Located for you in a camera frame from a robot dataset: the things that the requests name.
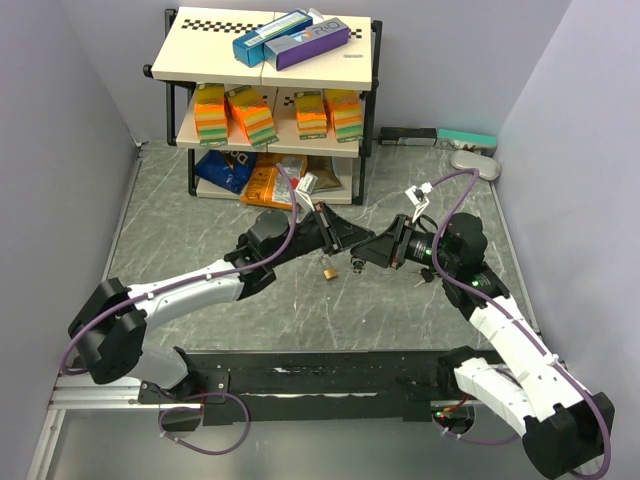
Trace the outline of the brass padlock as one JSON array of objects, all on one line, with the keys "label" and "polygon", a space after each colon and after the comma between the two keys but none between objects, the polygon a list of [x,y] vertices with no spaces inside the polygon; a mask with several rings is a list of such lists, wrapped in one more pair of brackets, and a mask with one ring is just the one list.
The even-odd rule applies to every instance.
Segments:
[{"label": "brass padlock", "polygon": [[320,258],[323,275],[326,281],[332,281],[338,278],[338,271],[331,263],[330,259],[327,256],[322,256]]}]

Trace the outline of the black-headed key bunch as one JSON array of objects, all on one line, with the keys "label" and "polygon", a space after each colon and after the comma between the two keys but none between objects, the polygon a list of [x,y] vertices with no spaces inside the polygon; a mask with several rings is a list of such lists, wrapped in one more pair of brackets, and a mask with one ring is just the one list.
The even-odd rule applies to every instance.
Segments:
[{"label": "black-headed key bunch", "polygon": [[350,259],[352,270],[355,274],[361,274],[367,261],[363,258],[353,255]]}]

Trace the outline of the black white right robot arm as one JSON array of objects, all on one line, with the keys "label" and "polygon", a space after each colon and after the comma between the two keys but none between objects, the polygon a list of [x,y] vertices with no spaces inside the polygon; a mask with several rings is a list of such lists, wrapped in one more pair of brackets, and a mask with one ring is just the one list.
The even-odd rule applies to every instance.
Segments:
[{"label": "black white right robot arm", "polygon": [[492,345],[506,373],[464,347],[442,358],[438,390],[484,403],[519,435],[527,457],[547,479],[600,458],[593,478],[602,478],[612,459],[615,415],[604,393],[592,394],[572,376],[536,335],[505,284],[485,262],[488,241],[480,218],[457,213],[435,233],[423,232],[399,215],[383,233],[354,247],[358,263],[400,268],[412,261],[442,280],[450,303]]}]

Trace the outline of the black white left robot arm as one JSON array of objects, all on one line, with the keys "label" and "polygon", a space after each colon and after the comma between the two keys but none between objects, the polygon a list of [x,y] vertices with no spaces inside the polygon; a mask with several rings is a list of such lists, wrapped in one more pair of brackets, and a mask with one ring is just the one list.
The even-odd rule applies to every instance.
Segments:
[{"label": "black white left robot arm", "polygon": [[130,376],[159,385],[177,402],[191,399],[198,378],[179,348],[147,340],[148,331],[205,307],[251,297],[276,279],[277,266],[320,250],[334,255],[374,237],[325,203],[302,219],[262,212],[235,250],[192,272],[147,284],[102,281],[68,327],[69,348],[97,385]]}]

